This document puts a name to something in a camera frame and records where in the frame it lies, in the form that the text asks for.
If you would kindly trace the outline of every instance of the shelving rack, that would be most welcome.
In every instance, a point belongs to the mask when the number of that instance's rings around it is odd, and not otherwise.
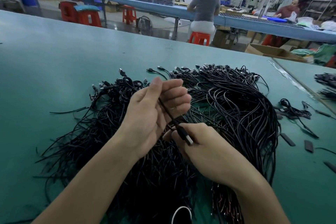
[[[306,0],[310,1],[309,6],[305,10],[305,14],[316,14],[319,15],[317,20],[329,19],[332,16],[336,16],[336,0]]]

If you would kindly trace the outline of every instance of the hand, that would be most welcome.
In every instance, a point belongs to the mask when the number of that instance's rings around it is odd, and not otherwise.
[[[212,127],[204,123],[180,125],[196,143],[188,146],[177,131],[167,132],[163,139],[172,138],[182,155],[205,177],[239,190],[254,177],[260,176],[254,166]]]
[[[158,104],[159,97],[174,118],[189,110],[191,95],[182,84],[181,79],[162,82],[156,77],[149,87],[132,96],[116,136],[137,160],[149,152],[171,121]]]

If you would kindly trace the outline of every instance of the red shirt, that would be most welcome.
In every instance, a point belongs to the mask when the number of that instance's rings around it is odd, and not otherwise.
[[[292,15],[292,12],[295,12],[297,15],[299,15],[300,8],[293,5],[287,5],[281,7],[280,10],[275,13],[275,15],[281,14],[280,18],[284,19],[290,17]]]

